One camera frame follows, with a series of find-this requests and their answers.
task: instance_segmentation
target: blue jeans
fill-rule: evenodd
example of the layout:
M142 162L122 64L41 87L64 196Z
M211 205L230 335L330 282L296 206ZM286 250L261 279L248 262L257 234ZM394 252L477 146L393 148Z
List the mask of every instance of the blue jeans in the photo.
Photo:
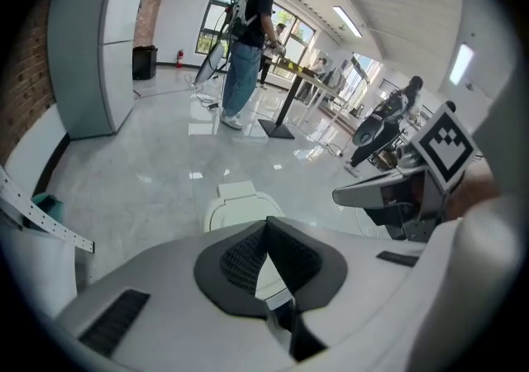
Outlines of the blue jeans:
M233 117L241 111L257 84L261 60L260 47L236 42L231 48L230 69L226 76L222 107L224 115Z

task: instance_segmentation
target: polished floor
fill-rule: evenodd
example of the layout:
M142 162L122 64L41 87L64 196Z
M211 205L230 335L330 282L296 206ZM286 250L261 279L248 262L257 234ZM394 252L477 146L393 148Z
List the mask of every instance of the polished floor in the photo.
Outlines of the polished floor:
M286 122L295 140L269 139L257 122L277 117L287 92L256 89L235 131L203 107L217 100L222 76L197 95L195 71L159 68L154 79L136 82L141 97L115 136L73 141L55 170L49 191L64 202L64 222L95 241L83 257L88 283L143 250L202 232L203 215L217 185L251 180L288 217L330 229L378 238L387 233L363 211L332 201L332 190L356 181L344 158L326 144L344 147L350 136L314 112L300 122L305 106L294 101ZM378 171L365 162L364 177Z

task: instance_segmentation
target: person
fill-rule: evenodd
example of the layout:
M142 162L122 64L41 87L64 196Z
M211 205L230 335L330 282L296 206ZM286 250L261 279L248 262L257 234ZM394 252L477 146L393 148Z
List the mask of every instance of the person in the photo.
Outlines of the person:
M248 25L231 48L231 63L226 75L222 99L221 122L236 130L242 129L237 116L250 99L257 84L265 34L270 39L271 48L281 48L272 24L273 3L274 0L246 0L246 20L252 17L256 19Z
M279 43L281 43L281 41L279 40L279 38L281 37L281 34L283 33L283 31L285 30L287 26L284 25L283 23L279 23L276 27L275 27L275 38L277 39L277 41ZM266 75L268 75L268 71L270 69L270 63L272 61L272 58L274 57L274 50L272 49L272 47L270 47L270 38L268 37L265 37L264 39L264 47L263 47L263 55L261 56L261 63L259 65L259 71L262 71L261 72L261 88L266 88L264 85L265 85L265 80L266 80Z
M317 60L317 63L311 68L311 71L316 74L316 76L321 79L323 78L323 75L325 75L325 65L327 64L327 59L325 58L319 58ZM305 99L310 94L312 88L312 84L309 82L305 82L305 85L303 85L302 90L299 92L299 96L296 97L297 100L301 100L302 102L305 102Z
M345 169L347 172L360 177L360 172L356 168L360 163L370 157L376 150L385 147L390 143L400 132L398 122L404 117L408 117L412 121L417 119L419 112L419 92L422 88L422 78L413 77L406 88L400 89L391 94L387 100L384 100L375 108L375 112L382 112L387 106L400 101L400 108L392 113L384 122L382 131L367 145L363 145L356 149L350 160L346 163Z

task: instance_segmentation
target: metal stand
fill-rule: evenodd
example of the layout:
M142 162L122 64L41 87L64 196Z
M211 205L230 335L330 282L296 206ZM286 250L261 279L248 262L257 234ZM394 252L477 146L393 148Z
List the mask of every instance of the metal stand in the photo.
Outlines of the metal stand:
M278 119L275 122L269 121L268 119L259 119L259 124L261 124L268 137L284 138L289 140L293 140L295 138L288 130L287 126L283 124L283 120L287 116L288 109L290 108L290 105L294 100L294 96L299 90L299 84L301 84L302 81L303 79L296 75L296 79L294 80L292 87L288 92L288 96L284 101L281 112L279 113Z

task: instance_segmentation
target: fluorescent light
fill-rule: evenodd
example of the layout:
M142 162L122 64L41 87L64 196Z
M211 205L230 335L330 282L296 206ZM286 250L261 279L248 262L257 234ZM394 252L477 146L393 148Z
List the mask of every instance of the fluorescent light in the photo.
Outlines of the fluorescent light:
M357 37L362 37L360 34L360 31L358 31L358 28L356 28L355 24L353 24L353 21L347 16L347 14L344 12L344 10L339 6L333 7L334 11L340 15L340 18L343 20L343 22L346 23L346 25L350 28L351 31L353 31L353 34Z
M465 73L470 61L474 57L474 51L467 45L463 44L460 47L460 52L457 54L457 59L454 63L454 68L450 74L450 81L457 85L460 83L461 77Z

